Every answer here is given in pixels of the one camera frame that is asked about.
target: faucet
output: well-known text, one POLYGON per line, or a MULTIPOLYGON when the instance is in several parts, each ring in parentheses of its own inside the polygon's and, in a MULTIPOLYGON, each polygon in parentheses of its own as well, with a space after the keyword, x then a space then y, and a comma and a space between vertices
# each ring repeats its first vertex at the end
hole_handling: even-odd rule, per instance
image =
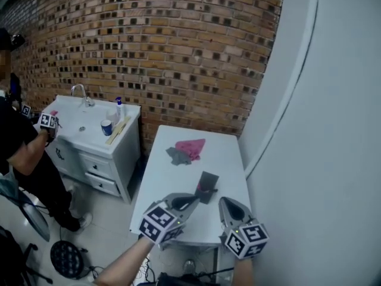
POLYGON ((74 91, 76 90, 76 88, 80 86, 81 89, 82 89, 82 95, 83 95, 83 99, 85 100, 85 107, 93 107, 95 105, 94 101, 89 98, 88 96, 86 96, 86 92, 85 92, 85 87, 79 83, 78 85, 74 85, 73 87, 71 87, 71 96, 74 95, 74 91))

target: drawer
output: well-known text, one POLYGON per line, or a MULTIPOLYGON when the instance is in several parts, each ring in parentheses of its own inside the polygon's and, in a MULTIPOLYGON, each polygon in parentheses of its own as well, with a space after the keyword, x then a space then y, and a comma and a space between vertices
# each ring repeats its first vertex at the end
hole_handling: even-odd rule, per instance
POLYGON ((120 196, 119 189, 115 181, 104 179, 90 173, 85 173, 85 175, 90 180, 92 187, 114 196, 120 196))
POLYGON ((100 158, 90 157, 85 154, 79 154, 79 156, 88 172, 108 179, 114 179, 111 166, 106 160, 103 161, 100 158))

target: soap bottle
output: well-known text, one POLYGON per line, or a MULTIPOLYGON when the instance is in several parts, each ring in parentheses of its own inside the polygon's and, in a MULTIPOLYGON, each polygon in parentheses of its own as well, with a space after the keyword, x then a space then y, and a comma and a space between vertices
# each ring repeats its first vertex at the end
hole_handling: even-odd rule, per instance
POLYGON ((122 116, 122 103, 121 103, 121 97, 117 97, 115 99, 117 101, 117 117, 118 117, 118 120, 120 120, 120 117, 123 117, 122 116))

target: pink sponge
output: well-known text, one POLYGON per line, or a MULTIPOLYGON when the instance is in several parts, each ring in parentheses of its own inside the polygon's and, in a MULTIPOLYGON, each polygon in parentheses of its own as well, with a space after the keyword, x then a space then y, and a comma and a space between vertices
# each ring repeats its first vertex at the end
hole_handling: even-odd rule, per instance
POLYGON ((188 154, 192 161, 200 160, 200 153, 204 147, 205 139, 200 140, 190 140, 190 141, 179 141, 175 144, 177 150, 184 151, 188 154))

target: sink basin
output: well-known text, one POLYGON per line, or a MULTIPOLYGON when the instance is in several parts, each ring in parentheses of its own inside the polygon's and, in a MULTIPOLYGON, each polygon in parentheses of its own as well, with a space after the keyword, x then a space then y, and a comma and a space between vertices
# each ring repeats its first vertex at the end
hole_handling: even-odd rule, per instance
POLYGON ((83 98, 57 95, 56 100, 48 105, 43 112, 58 111, 56 116, 59 118, 61 127, 58 128, 57 140, 73 144, 83 151, 98 150, 100 153, 112 154, 118 140, 125 135, 131 124, 139 117, 140 107, 125 105, 126 115, 130 116, 131 119, 114 142, 107 145, 106 141, 109 136, 103 134, 101 121, 106 119, 107 110, 115 110, 115 103, 100 100, 94 102, 93 107, 85 107, 83 98))

